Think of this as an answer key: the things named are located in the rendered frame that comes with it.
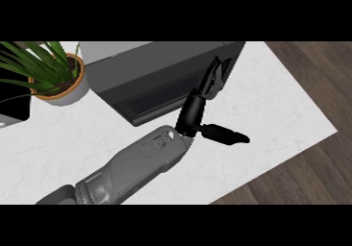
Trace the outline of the white and orange plant pot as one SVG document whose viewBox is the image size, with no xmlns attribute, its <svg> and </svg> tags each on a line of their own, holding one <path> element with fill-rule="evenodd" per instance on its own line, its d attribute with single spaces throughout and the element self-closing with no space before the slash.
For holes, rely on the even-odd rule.
<svg viewBox="0 0 352 246">
<path fill-rule="evenodd" d="M 78 65 L 78 78 L 74 84 L 53 96 L 37 95 L 38 99 L 41 99 L 50 105 L 59 107 L 74 104 L 86 96 L 89 92 L 89 81 L 86 76 L 86 66 L 83 59 L 71 53 L 66 53 L 66 57 L 75 59 Z"/>
</svg>

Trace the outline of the green leafy plant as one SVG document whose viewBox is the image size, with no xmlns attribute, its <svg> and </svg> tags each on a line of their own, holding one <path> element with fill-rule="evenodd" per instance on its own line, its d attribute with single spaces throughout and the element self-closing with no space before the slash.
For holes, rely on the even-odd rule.
<svg viewBox="0 0 352 246">
<path fill-rule="evenodd" d="M 75 82 L 78 78 L 77 60 L 66 57 L 59 41 L 46 41 L 44 46 L 34 41 L 24 43 L 21 47 L 12 41 L 0 41 L 0 44 L 13 52 L 0 52 L 9 56 L 9 59 L 0 55 L 0 67 L 13 71 L 27 81 L 0 79 L 0 82 L 29 88 L 29 94 L 18 97 L 46 95 L 53 96 L 61 93 Z"/>
</svg>

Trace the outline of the dark grey microwave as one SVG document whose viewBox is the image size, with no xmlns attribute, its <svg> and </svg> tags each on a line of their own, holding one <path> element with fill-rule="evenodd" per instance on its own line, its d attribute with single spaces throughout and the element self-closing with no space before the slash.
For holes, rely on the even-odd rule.
<svg viewBox="0 0 352 246">
<path fill-rule="evenodd" d="M 133 126 L 177 110 L 213 60 L 232 71 L 243 41 L 83 41 L 89 87 Z"/>
</svg>

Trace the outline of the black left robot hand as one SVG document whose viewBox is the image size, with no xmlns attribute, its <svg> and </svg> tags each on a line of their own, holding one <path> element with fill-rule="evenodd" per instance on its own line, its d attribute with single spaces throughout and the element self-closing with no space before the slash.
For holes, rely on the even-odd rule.
<svg viewBox="0 0 352 246">
<path fill-rule="evenodd" d="M 206 101 L 213 100 L 220 89 L 223 88 L 223 68 L 219 57 L 214 57 L 203 79 L 197 88 L 192 89 L 186 98 L 174 130 L 188 137 L 195 137 L 195 133 L 201 132 L 201 136 L 225 145 L 235 143 L 248 143 L 250 137 L 231 129 L 216 125 L 203 124 L 203 114 Z"/>
</svg>

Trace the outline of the black and grey appliance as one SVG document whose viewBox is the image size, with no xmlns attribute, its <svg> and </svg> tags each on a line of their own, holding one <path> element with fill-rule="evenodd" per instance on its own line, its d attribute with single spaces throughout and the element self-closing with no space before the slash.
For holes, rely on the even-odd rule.
<svg viewBox="0 0 352 246">
<path fill-rule="evenodd" d="M 0 44 L 0 50 L 13 55 L 13 52 Z M 27 77 L 0 67 L 0 79 L 27 81 Z M 0 129 L 25 121 L 29 118 L 31 97 L 18 97 L 29 94 L 29 88 L 0 82 Z"/>
</svg>

